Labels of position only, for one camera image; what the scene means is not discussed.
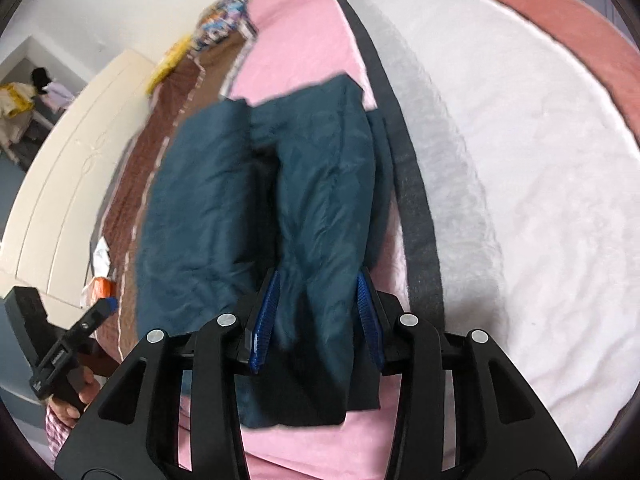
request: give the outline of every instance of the plaid sleeve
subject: plaid sleeve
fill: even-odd
[[[56,414],[50,406],[47,406],[47,415],[44,423],[45,430],[47,431],[47,440],[49,441],[49,449],[53,455],[53,460],[56,459],[60,448],[66,442],[71,428],[64,422],[57,418]]]

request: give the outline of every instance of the dark gray stripe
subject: dark gray stripe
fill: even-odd
[[[347,0],[337,0],[351,26],[356,44],[367,68],[367,75],[385,119],[391,155],[402,238],[407,265],[411,309],[438,329],[444,329],[444,303],[440,261],[436,248],[433,219],[414,146],[400,103],[391,87],[378,51],[367,29]]]

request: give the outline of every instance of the headboard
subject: headboard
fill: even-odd
[[[77,97],[47,137],[9,216],[0,249],[0,296],[35,286],[49,322],[82,311],[89,246],[100,205],[129,139],[144,125],[153,63],[127,50]]]

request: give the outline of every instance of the silver screw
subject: silver screw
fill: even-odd
[[[480,343],[481,345],[483,345],[484,343],[489,341],[489,335],[483,330],[474,330],[471,333],[471,339],[473,339],[476,343]]]
[[[218,317],[218,324],[220,326],[231,326],[236,322],[236,316],[233,314],[222,314]]]
[[[146,340],[150,343],[158,343],[164,339],[164,332],[162,330],[152,330],[146,335]]]
[[[418,324],[418,318],[413,314],[402,314],[402,316],[400,316],[400,323],[404,326],[416,326]]]

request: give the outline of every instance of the yellow cloth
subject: yellow cloth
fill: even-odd
[[[25,83],[9,83],[0,86],[0,115],[9,119],[23,112],[33,110],[36,95],[33,86]]]
[[[149,83],[146,85],[146,93],[151,95],[156,89],[156,86],[164,81],[164,78],[166,78],[174,68],[178,66],[178,63],[181,62],[182,58],[186,56],[190,50],[191,34],[186,34],[180,38],[174,46],[166,51],[164,57],[152,73]]]

